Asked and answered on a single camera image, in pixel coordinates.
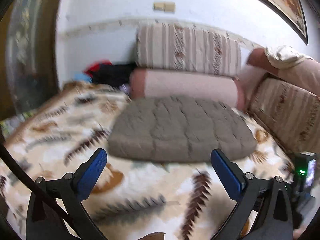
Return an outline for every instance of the striped cushion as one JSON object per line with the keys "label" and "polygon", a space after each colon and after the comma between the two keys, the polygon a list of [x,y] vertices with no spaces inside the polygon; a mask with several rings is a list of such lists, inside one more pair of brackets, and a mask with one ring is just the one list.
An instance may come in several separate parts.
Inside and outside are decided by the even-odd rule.
{"label": "striped cushion", "polygon": [[241,68],[237,41],[218,33],[177,25],[146,25],[138,32],[137,65],[147,68],[236,76]]}
{"label": "striped cushion", "polygon": [[292,152],[320,154],[320,98],[287,82],[267,78],[249,110]]}

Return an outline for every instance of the patterned blanket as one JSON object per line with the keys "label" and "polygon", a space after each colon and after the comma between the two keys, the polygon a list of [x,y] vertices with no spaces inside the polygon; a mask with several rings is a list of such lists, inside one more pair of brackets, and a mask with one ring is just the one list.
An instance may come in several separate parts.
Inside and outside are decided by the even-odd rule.
{"label": "patterned blanket", "polygon": [[[97,147],[107,148],[112,126],[129,102],[124,93],[106,85],[76,84],[23,123],[5,146],[33,180],[59,179],[86,162]],[[258,142],[250,157],[236,161],[239,167],[258,178],[288,179],[293,167],[289,158],[253,119],[236,113]],[[1,160],[0,192],[25,238],[30,191]],[[210,163],[150,163],[108,156],[83,205],[108,239],[135,240],[163,232],[166,240],[191,240],[209,239],[235,202]],[[252,212],[244,234],[254,217]],[[152,236],[163,239],[163,233]]]}

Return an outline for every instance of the metal bolt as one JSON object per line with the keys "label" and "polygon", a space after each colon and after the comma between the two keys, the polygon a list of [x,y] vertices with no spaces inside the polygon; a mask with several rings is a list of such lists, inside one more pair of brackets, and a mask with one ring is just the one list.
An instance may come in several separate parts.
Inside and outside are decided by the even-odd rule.
{"label": "metal bolt", "polygon": [[278,181],[278,182],[282,182],[282,181],[283,181],[283,179],[282,179],[280,176],[276,176],[276,181]]}
{"label": "metal bolt", "polygon": [[253,179],[253,178],[254,178],[254,175],[253,175],[252,173],[248,172],[248,173],[245,174],[245,177],[246,177],[247,179]]}
{"label": "metal bolt", "polygon": [[71,179],[73,176],[73,174],[71,172],[67,173],[66,175],[64,175],[65,179]]}
{"label": "metal bolt", "polygon": [[36,183],[40,183],[43,180],[42,177],[36,178]]}

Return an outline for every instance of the blue pad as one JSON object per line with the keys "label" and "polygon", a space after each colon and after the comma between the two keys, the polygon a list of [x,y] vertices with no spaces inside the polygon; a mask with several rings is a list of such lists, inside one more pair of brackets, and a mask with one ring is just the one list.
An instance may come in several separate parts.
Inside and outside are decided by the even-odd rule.
{"label": "blue pad", "polygon": [[84,172],[77,184],[77,198],[79,201],[87,199],[96,182],[107,164],[107,153],[100,149],[97,157],[92,161],[90,166]]}
{"label": "blue pad", "polygon": [[242,199],[242,186],[217,150],[211,152],[211,165],[232,200]]}

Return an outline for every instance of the beige wall switch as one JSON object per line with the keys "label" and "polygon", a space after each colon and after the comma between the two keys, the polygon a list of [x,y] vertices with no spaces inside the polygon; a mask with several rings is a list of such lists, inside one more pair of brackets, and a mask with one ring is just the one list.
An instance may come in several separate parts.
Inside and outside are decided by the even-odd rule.
{"label": "beige wall switch", "polygon": [[156,11],[175,12],[176,4],[174,2],[154,2],[153,9]]}

